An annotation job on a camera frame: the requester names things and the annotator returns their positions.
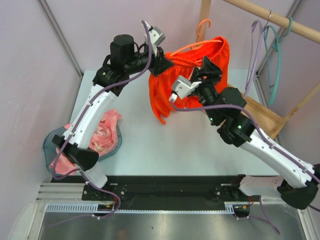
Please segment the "orange plastic hanger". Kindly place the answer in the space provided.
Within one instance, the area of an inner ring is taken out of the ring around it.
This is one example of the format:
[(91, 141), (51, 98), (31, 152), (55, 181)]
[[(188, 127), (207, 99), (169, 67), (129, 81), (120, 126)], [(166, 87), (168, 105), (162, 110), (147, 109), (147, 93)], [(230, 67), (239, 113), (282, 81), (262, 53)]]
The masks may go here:
[(196, 49), (200, 48), (203, 44), (206, 44), (206, 43), (221, 43), (222, 41), (219, 40), (219, 39), (218, 39), (218, 40), (216, 40), (216, 39), (201, 40), (201, 37), (203, 37), (203, 36), (205, 35), (204, 33), (203, 33), (203, 34), (201, 33), (201, 27), (202, 27), (202, 25), (203, 25), (204, 23), (208, 23), (208, 28), (210, 28), (210, 27), (211, 27), (211, 24), (212, 24), (211, 20), (208, 19), (208, 18), (202, 20), (202, 21), (198, 24), (198, 26), (197, 26), (197, 28), (196, 28), (196, 42), (195, 42), (195, 43), (188, 44), (188, 45), (186, 45), (186, 46), (184, 46), (184, 47), (182, 47), (182, 48), (180, 48), (180, 49), (172, 52), (172, 53), (170, 54), (170, 56), (172, 57), (172, 56), (174, 56), (174, 55), (176, 55), (176, 54), (178, 54), (178, 53), (180, 53), (180, 52), (183, 52), (183, 51), (185, 51), (185, 50), (187, 50), (187, 49), (196, 50)]

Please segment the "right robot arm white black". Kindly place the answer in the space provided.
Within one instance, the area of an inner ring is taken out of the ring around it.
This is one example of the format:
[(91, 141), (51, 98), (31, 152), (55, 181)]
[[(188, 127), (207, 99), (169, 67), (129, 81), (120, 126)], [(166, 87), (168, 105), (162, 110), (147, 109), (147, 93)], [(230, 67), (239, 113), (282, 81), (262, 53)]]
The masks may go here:
[(211, 125), (228, 145), (234, 145), (259, 158), (278, 176), (239, 175), (230, 188), (231, 196), (242, 201), (247, 196), (281, 198), (293, 208), (304, 210), (315, 199), (319, 190), (320, 166), (295, 157), (273, 141), (242, 111), (247, 102), (237, 88), (226, 87), (221, 92), (216, 85), (222, 70), (205, 56), (201, 67), (195, 68), (191, 81), (200, 81), (195, 89)]

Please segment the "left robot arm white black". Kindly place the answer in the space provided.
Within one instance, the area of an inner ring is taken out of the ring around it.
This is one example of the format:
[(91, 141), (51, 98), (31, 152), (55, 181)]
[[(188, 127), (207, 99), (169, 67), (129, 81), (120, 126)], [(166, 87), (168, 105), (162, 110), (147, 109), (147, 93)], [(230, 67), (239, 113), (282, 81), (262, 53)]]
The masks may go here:
[(89, 148), (92, 135), (108, 106), (120, 95), (131, 75), (139, 77), (143, 71), (149, 70), (158, 76), (174, 65), (165, 58), (160, 47), (164, 39), (165, 35), (155, 30), (145, 35), (145, 43), (141, 46), (136, 46), (131, 35), (114, 37), (110, 44), (110, 54), (93, 78), (90, 94), (81, 113), (69, 129), (52, 139), (59, 152), (94, 185), (93, 194), (100, 200), (110, 196), (111, 188), (107, 185), (107, 176), (99, 167), (99, 154)]

